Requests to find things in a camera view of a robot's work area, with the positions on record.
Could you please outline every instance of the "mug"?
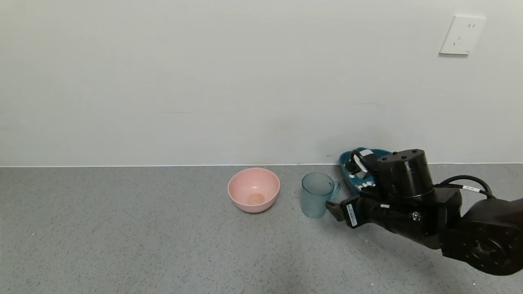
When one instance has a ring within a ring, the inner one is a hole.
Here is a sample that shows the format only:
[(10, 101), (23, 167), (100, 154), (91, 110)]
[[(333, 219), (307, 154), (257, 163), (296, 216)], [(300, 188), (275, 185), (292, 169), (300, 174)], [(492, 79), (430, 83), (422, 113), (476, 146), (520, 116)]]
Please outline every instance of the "mug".
[(341, 185), (322, 173), (311, 173), (301, 181), (301, 211), (311, 219), (319, 219), (325, 212), (325, 202), (333, 200)]

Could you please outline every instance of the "screw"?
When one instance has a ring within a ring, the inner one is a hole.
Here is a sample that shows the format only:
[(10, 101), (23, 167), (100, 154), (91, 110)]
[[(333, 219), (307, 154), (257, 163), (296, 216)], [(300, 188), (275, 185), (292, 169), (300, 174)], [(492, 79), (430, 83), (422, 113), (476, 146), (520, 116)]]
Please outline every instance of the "screw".
[(414, 211), (412, 212), (411, 214), (409, 214), (408, 216), (411, 217), (411, 219), (415, 222), (419, 222), (421, 219), (422, 219), (422, 215), (419, 214), (419, 212), (417, 211)]

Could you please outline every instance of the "white sticker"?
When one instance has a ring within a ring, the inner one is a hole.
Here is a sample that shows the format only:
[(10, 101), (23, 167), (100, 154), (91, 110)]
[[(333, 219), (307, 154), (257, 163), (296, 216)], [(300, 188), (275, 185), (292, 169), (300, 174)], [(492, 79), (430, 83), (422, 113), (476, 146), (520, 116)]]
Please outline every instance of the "white sticker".
[(476, 193), (479, 193), (481, 190), (478, 189), (478, 188), (474, 188), (474, 187), (470, 187), (470, 186), (463, 186), (463, 189), (465, 190), (470, 190), (470, 191), (474, 191)]
[(358, 221), (356, 220), (356, 214), (354, 214), (354, 209), (353, 209), (352, 204), (347, 205), (347, 212), (349, 213), (350, 223), (353, 225), (353, 227), (357, 226)]

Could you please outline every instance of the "black cable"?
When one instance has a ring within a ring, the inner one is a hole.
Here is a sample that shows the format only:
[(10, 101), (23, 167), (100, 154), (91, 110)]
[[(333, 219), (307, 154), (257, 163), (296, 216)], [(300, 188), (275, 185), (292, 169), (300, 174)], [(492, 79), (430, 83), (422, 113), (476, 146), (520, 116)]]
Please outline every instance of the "black cable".
[(492, 194), (489, 194), (488, 192), (486, 191), (483, 191), (483, 190), (479, 190), (479, 189), (476, 189), (476, 188), (473, 188), (473, 187), (469, 187), (469, 186), (464, 186), (464, 185), (457, 185), (457, 184), (437, 184), (437, 185), (434, 185), (434, 187), (436, 188), (457, 188), (457, 189), (464, 189), (464, 190), (469, 190), (469, 191), (473, 191), (473, 192), (477, 192), (477, 193), (481, 193), (483, 195), (485, 195), (487, 197), (487, 199), (496, 199), (496, 197), (494, 197), (494, 195)]
[(455, 180), (459, 180), (459, 179), (467, 179), (467, 180), (471, 180), (473, 182), (476, 182), (476, 183), (480, 184), (483, 187), (485, 192), (487, 192), (488, 194), (492, 195), (492, 190), (487, 185), (487, 183), (485, 183), (484, 180), (482, 180), (480, 178), (473, 177), (473, 176), (459, 175), (459, 176), (455, 176), (455, 177), (450, 177), (450, 178), (444, 180), (443, 182), (441, 182), (439, 184), (440, 185), (450, 184), (451, 182), (454, 182)]

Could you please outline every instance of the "stain inside bowl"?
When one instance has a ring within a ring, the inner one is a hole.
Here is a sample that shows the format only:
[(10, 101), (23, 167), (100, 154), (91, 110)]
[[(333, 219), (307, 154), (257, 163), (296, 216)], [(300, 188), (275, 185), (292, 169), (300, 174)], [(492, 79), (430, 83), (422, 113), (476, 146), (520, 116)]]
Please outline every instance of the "stain inside bowl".
[(247, 198), (248, 205), (257, 205), (262, 204), (263, 202), (265, 202), (265, 197), (260, 193), (250, 194)]

